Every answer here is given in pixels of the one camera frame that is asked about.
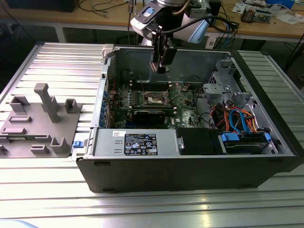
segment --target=blue cable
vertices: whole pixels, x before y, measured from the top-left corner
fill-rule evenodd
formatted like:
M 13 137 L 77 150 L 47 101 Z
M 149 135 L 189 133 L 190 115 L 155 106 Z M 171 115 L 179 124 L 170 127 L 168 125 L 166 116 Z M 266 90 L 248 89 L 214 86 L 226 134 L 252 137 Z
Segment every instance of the blue cable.
M 249 128 L 247 127 L 247 125 L 246 125 L 245 117 L 244 117 L 243 113 L 242 113 L 241 111 L 239 111 L 238 109 L 232 110 L 232 111 L 230 112 L 230 114 L 229 114 L 229 123 L 230 123 L 231 127 L 232 127 L 234 130 L 236 130 L 237 133 L 241 134 L 241 131 L 240 131 L 238 128 L 236 128 L 236 127 L 234 126 L 233 122 L 232 122 L 232 115 L 233 115 L 234 112 L 239 112 L 239 114 L 240 114 L 240 116 L 241 116 L 241 120 L 242 120 L 242 125 L 243 125 L 243 128 L 244 128 L 245 132 L 250 133 L 251 131 L 250 131 L 250 129 L 249 129 Z

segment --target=motherboard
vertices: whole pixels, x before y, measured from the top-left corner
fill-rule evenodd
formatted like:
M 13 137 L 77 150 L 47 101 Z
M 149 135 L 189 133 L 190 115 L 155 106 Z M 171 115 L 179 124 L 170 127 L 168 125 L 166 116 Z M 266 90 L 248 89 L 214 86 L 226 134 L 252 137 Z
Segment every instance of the motherboard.
M 172 129 L 201 127 L 195 102 L 198 90 L 187 83 L 122 85 L 110 91 L 112 128 Z

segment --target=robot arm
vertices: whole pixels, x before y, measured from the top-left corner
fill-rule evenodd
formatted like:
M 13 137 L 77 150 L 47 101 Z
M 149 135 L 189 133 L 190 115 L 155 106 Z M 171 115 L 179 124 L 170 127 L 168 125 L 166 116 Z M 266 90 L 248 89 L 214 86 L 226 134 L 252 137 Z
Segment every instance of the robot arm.
M 171 44 L 173 37 L 191 43 L 200 43 L 212 20 L 219 19 L 229 24 L 231 30 L 217 30 L 232 33 L 231 22 L 208 13 L 210 6 L 204 0 L 153 0 L 148 2 L 132 19 L 134 31 L 153 45 L 150 63 L 154 72 L 165 73 L 166 66 L 174 59 L 177 49 Z

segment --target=green circuit board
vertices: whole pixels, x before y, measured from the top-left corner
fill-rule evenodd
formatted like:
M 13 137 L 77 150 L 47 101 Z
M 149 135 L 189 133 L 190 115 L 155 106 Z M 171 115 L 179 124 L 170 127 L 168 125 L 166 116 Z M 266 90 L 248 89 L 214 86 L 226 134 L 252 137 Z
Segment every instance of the green circuit board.
M 114 128 L 142 128 L 132 121 L 134 110 L 154 110 L 158 108 L 166 113 L 164 123 L 155 129 L 171 129 L 178 127 L 201 127 L 195 110 L 196 90 L 189 84 L 174 84 L 167 91 L 133 91 L 130 88 L 116 91 L 116 99 L 111 108 Z

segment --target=power supply label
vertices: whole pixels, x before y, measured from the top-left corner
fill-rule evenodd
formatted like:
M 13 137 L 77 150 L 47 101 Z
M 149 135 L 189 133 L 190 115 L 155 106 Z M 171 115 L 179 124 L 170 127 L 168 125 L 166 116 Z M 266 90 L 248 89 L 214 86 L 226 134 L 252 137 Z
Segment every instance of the power supply label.
M 125 134 L 125 155 L 157 155 L 156 134 Z

